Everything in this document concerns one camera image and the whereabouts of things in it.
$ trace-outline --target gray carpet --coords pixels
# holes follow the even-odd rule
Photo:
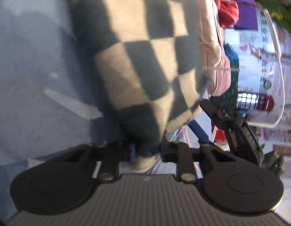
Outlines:
[[[66,0],[0,0],[0,218],[4,221],[16,212],[10,182],[29,167],[28,158],[81,143],[102,146],[125,138],[93,64],[78,55],[77,47]],[[209,132],[205,114],[199,122]],[[156,172],[170,171],[172,164],[160,164]]]

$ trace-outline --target black round pad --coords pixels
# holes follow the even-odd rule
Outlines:
[[[276,175],[248,162],[219,163],[202,186],[211,202],[237,214],[269,211],[283,196],[283,184]]]
[[[10,186],[16,208],[49,215],[72,210],[92,192],[92,178],[71,162],[45,163],[19,174]]]

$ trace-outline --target bolt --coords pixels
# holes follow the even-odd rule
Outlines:
[[[183,173],[181,175],[181,179],[184,181],[187,181],[187,182],[191,182],[191,181],[195,180],[196,178],[197,178],[196,175],[191,174],[191,173]]]
[[[99,175],[99,178],[103,181],[111,181],[113,179],[113,175],[111,173],[104,172]]]

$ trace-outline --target checkered blanket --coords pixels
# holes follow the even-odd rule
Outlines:
[[[71,0],[71,8],[75,36],[134,142],[157,146],[195,118],[208,83],[196,0]]]

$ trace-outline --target red cloth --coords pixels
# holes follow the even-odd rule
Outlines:
[[[238,22],[238,4],[234,1],[214,0],[219,12],[219,23],[228,28]]]
[[[222,28],[228,28],[238,22],[238,4],[235,1],[221,0],[218,12],[219,23]]]

